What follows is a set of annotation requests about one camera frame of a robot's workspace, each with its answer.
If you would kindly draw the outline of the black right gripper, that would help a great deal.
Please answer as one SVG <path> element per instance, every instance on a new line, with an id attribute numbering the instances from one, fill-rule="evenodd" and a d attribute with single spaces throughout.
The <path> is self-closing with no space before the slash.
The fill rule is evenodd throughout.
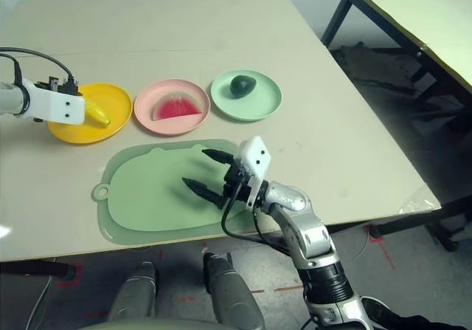
<path id="1" fill-rule="evenodd" d="M 184 184 L 194 194 L 213 203 L 217 208 L 223 209 L 234 193 L 236 193 L 235 201 L 242 202 L 247 210 L 253 210 L 254 203 L 249 204 L 251 193 L 251 187 L 249 186 L 250 176 L 246 170 L 236 164 L 233 155 L 216 149 L 204 149 L 202 152 L 216 162 L 229 166 L 223 178 L 223 195 L 221 196 L 211 191 L 205 184 L 194 179 L 183 178 Z"/>

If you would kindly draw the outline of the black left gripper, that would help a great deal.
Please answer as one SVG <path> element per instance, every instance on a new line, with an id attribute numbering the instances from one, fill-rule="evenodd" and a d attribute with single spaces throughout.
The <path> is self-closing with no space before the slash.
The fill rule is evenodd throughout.
<path id="1" fill-rule="evenodd" d="M 49 91 L 58 91 L 59 90 L 59 79 L 56 77 L 49 76 L 48 81 L 37 81 L 35 86 L 40 89 L 45 89 Z"/>

